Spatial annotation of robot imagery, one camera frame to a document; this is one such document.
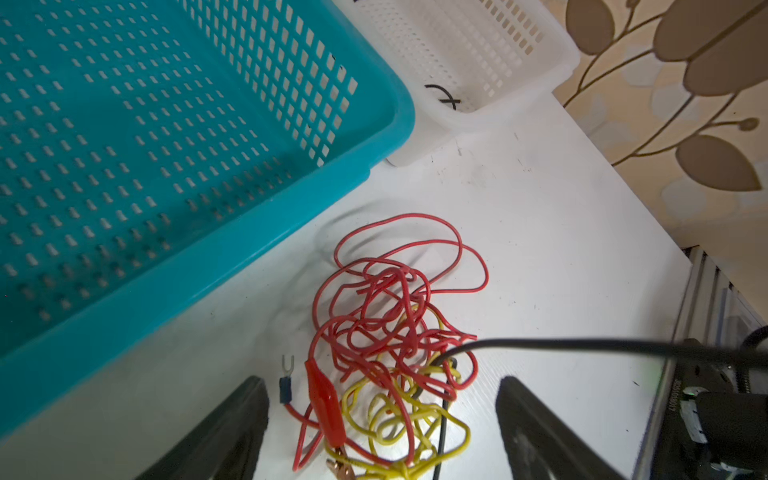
floral wallpaper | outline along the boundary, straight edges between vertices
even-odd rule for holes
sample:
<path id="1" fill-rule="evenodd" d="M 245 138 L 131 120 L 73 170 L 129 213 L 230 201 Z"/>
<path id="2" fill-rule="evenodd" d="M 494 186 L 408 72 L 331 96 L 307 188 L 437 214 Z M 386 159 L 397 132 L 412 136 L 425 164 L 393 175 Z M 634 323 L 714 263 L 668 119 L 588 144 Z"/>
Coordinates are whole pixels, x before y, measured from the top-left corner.
<path id="1" fill-rule="evenodd" d="M 768 319 L 768 0 L 542 1 L 582 57 L 555 97 Z"/>

yellow wire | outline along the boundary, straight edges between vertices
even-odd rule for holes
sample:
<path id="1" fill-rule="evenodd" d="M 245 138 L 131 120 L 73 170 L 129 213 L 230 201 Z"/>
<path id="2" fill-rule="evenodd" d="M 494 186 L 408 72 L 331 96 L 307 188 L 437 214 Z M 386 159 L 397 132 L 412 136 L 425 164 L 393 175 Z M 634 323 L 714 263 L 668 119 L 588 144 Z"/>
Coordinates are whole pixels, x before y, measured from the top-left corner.
<path id="1" fill-rule="evenodd" d="M 400 321 L 403 321 L 405 317 L 406 316 L 403 315 Z M 440 329 L 445 329 L 445 325 L 440 321 L 440 317 L 435 314 L 435 318 L 438 320 Z M 435 353 L 429 361 L 431 362 L 437 355 L 438 353 Z M 445 373 L 442 367 L 430 366 L 429 362 L 427 362 L 427 365 L 428 366 L 419 370 L 419 374 Z M 450 369 L 450 374 L 457 382 L 461 382 L 461 374 L 457 370 Z M 399 460 L 393 462 L 390 467 L 385 467 L 357 458 L 348 458 L 332 450 L 326 443 L 326 452 L 331 458 L 338 462 L 345 462 L 354 467 L 365 469 L 366 473 L 356 477 L 358 480 L 396 480 L 398 478 L 404 480 L 417 480 L 425 473 L 432 470 L 437 464 L 461 455 L 469 446 L 472 432 L 468 425 L 448 413 L 447 409 L 444 409 L 435 403 L 422 403 L 419 400 L 414 399 L 413 396 L 419 391 L 419 388 L 412 378 L 408 376 L 405 376 L 404 378 L 407 386 L 405 390 L 403 390 L 397 382 L 394 382 L 394 386 L 397 394 L 410 405 L 412 410 L 409 413 L 409 416 L 413 426 L 414 437 L 418 441 L 418 445 L 414 450 L 413 465 L 406 465 L 403 460 Z M 370 452 L 373 455 L 378 455 L 376 453 L 376 445 L 395 445 L 405 435 L 406 424 L 405 416 L 400 411 L 400 408 L 385 393 L 376 394 L 368 404 L 366 410 L 367 426 L 360 425 L 353 418 L 353 410 L 358 406 L 359 394 L 369 383 L 370 380 L 367 377 L 363 377 L 358 382 L 355 382 L 343 393 L 340 403 L 342 414 L 346 421 L 355 431 L 368 439 Z M 453 450 L 438 455 L 437 447 L 432 444 L 429 438 L 434 435 L 435 430 L 440 425 L 440 418 L 443 416 L 448 422 L 457 425 L 460 429 L 464 430 L 465 434 L 464 439 L 459 446 Z"/>

teal plastic basket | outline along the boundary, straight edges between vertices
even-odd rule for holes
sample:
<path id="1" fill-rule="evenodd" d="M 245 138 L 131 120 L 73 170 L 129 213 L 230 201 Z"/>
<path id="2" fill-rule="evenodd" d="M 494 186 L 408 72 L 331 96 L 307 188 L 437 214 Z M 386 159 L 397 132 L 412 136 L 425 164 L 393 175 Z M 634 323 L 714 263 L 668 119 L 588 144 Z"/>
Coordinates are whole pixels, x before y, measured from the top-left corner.
<path id="1" fill-rule="evenodd" d="M 2 0 L 0 436 L 360 185 L 414 117 L 330 0 Z"/>

white plastic basket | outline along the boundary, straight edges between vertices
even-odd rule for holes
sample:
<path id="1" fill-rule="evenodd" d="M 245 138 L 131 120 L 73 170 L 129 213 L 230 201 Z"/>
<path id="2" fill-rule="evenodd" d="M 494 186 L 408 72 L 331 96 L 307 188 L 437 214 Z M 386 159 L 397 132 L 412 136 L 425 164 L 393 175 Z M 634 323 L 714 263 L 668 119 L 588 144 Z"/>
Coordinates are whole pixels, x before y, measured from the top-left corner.
<path id="1" fill-rule="evenodd" d="M 580 60 L 538 0 L 334 0 L 406 83 L 415 130 L 389 157 L 408 164 L 464 131 L 509 121 Z M 461 103 L 454 111 L 445 94 Z"/>

white tabletop surface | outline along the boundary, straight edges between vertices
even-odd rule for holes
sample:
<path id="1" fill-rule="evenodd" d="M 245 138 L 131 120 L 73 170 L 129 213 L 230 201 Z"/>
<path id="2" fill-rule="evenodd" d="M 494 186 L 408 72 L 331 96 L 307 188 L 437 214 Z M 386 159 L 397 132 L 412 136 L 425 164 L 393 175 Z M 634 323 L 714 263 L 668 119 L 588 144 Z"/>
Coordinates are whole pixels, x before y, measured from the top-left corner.
<path id="1" fill-rule="evenodd" d="M 361 187 L 17 430 L 0 447 L 2 477 L 133 478 L 257 375 L 267 381 L 272 408 L 255 478 L 332 478 L 322 455 L 300 475 L 290 471 L 299 425 L 278 402 L 280 356 L 296 355 L 294 404 L 303 409 L 310 303 L 334 270 L 333 246 L 355 227 L 409 211 L 454 223 L 488 262 L 486 290 L 436 298 L 459 329 L 481 338 L 670 338 L 690 263 L 547 96 L 513 125 L 462 136 L 410 167 L 375 167 Z M 410 226 L 358 253 L 448 236 Z M 429 272 L 447 259 L 434 248 L 417 265 Z M 444 284 L 479 277 L 468 258 Z M 446 462 L 443 479 L 511 478 L 494 412 L 506 375 L 631 475 L 659 361 L 531 351 L 478 358 L 477 382 L 452 407 L 471 426 L 472 443 Z"/>

